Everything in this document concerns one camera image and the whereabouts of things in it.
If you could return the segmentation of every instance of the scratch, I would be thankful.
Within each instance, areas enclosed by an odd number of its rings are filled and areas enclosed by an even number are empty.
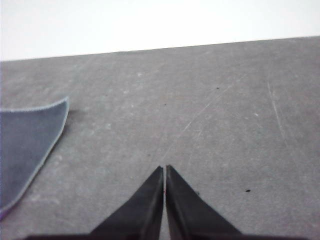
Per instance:
[[[58,220],[59,222],[62,222],[64,224],[67,224],[71,227],[76,227],[75,225],[73,225],[70,221],[66,220],[66,219],[63,219],[63,218],[60,218],[60,217],[57,217],[57,216],[54,216],[54,219]]]
[[[219,95],[217,95],[214,99],[212,99],[206,106],[204,106],[200,111],[198,111],[191,121],[184,127],[184,129],[178,134],[178,136],[173,140],[173,142],[170,144],[166,152],[164,153],[163,157],[161,158],[161,161],[163,161],[167,154],[170,152],[171,148],[176,144],[176,142],[179,140],[179,138],[184,134],[184,132],[190,127],[190,125],[208,108],[210,107],[215,101],[218,101],[224,93],[226,93],[230,88],[232,88],[236,83],[238,83],[240,80],[242,80],[247,74],[244,74],[242,77],[240,77],[238,80],[230,84],[226,89],[224,89]]]
[[[204,128],[203,128],[203,129],[198,133],[198,135],[196,136],[194,145],[197,145],[197,142],[199,141],[200,135],[202,134],[203,130],[204,130]],[[186,172],[188,171],[188,167],[189,167],[189,165],[190,165],[190,161],[192,161],[192,157],[193,157],[193,155],[194,155],[194,152],[195,152],[195,148],[193,147],[193,148],[192,148],[192,152],[191,152],[191,154],[190,154],[190,157],[189,157],[189,159],[188,159],[188,162],[187,162],[187,164],[186,164],[186,170],[185,170]]]
[[[278,123],[279,129],[280,129],[281,136],[284,139],[285,144],[287,145],[287,141],[286,141],[286,137],[285,137],[285,131],[284,131],[284,129],[282,127],[282,124],[281,124],[281,121],[280,121],[280,117],[279,117],[279,114],[278,114],[278,109],[277,109],[277,106],[276,106],[274,95],[271,92],[269,81],[268,81],[268,89],[269,89],[269,95],[270,95],[270,98],[271,98],[272,106],[273,106],[273,109],[274,109],[274,112],[275,112],[275,117],[276,117],[276,121]]]

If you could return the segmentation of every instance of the white wall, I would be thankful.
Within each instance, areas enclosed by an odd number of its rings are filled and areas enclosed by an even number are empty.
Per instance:
[[[1,60],[320,35],[320,0],[1,0]]]

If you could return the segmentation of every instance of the gray surface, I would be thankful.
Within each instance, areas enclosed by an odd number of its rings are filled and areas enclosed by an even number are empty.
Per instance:
[[[2,63],[3,107],[70,97],[3,239],[89,232],[168,163],[240,231],[317,239],[319,56],[310,37]]]
[[[17,203],[61,135],[68,99],[28,109],[1,110],[0,218]]]

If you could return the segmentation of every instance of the fabric piece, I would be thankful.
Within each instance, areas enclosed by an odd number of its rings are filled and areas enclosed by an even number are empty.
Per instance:
[[[68,110],[68,98],[44,107],[1,110],[1,219],[44,164]]]

